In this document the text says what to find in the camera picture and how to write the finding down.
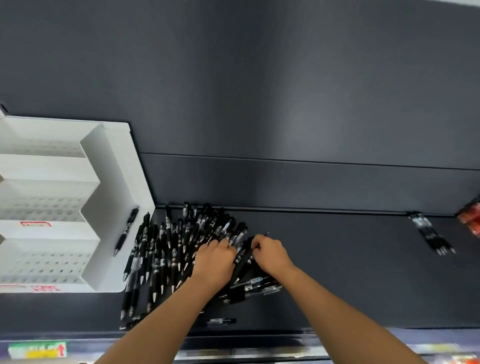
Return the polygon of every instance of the pile of pens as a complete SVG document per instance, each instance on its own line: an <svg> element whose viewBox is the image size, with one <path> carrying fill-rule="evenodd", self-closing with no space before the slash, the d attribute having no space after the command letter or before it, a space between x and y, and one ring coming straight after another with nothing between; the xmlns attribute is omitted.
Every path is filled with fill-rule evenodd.
<svg viewBox="0 0 480 364"><path fill-rule="evenodd" d="M217 301L233 304L280 291L282 286L267 274L242 282L254 263L253 237L246 239L247 231L245 222L236 224L235 218L223 208L214 209L210 204L193 207L185 203L182 216L176 222L173 222L171 208L166 206L165 221L160 225L152 222L147 213L123 274L123 280L128 282L120 318L129 322L121 329L134 327L188 280L199 247L212 240L228 239L229 245L237 249L232 278L216 296ZM146 311L138 314L143 293L147 295ZM235 319L214 319L203 324L209 327L235 322Z"/></svg>
<svg viewBox="0 0 480 364"><path fill-rule="evenodd" d="M455 249L437 230L432 223L420 212L409 212L408 217L413 221L415 227L423 236L424 240L438 255L446 255L448 252L456 254Z"/></svg>

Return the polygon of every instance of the left hand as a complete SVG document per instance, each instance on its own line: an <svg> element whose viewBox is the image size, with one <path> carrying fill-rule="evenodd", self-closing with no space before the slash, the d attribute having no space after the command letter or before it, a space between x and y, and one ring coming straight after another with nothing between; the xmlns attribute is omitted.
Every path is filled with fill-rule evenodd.
<svg viewBox="0 0 480 364"><path fill-rule="evenodd" d="M228 245L228 240L220 243L212 240L207 246L202 245L197 252L192 279L204 283L212 294L220 291L232 278L233 261L237 250Z"/></svg>

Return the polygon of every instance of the gray wall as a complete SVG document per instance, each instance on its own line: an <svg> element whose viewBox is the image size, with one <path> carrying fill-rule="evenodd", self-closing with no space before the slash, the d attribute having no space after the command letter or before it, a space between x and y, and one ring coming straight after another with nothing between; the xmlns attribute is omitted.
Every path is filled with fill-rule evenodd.
<svg viewBox="0 0 480 364"><path fill-rule="evenodd" d="M479 9L423 0L0 0L0 9L0 100L11 114L129 121L141 153L245 158L245 170L256 169L250 158L345 163L372 191L383 174L350 164L452 169L440 180L398 169L432 194L391 210L453 213L478 192L478 172L456 169L480 169ZM174 171L147 159L157 201L169 202L154 171ZM278 194L305 188L289 181ZM365 188L334 208L375 209ZM241 200L257 204L254 194Z"/></svg>

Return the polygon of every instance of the right hand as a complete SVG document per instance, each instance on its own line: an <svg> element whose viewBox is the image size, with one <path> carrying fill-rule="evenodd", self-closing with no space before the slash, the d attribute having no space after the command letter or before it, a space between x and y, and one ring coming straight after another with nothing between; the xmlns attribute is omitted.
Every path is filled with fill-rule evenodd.
<svg viewBox="0 0 480 364"><path fill-rule="evenodd" d="M280 240L256 235L252 240L252 249L253 257L260 268L278 281L295 268Z"/></svg>

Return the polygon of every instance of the forearm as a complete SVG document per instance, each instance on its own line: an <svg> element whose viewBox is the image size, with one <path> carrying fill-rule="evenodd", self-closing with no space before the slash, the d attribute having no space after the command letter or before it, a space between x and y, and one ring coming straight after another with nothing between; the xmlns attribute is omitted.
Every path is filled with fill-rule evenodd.
<svg viewBox="0 0 480 364"><path fill-rule="evenodd" d="M192 277L134 329L99 364L169 364L214 292Z"/></svg>
<svg viewBox="0 0 480 364"><path fill-rule="evenodd" d="M336 364L425 362L388 330L293 268L280 283L301 308Z"/></svg>

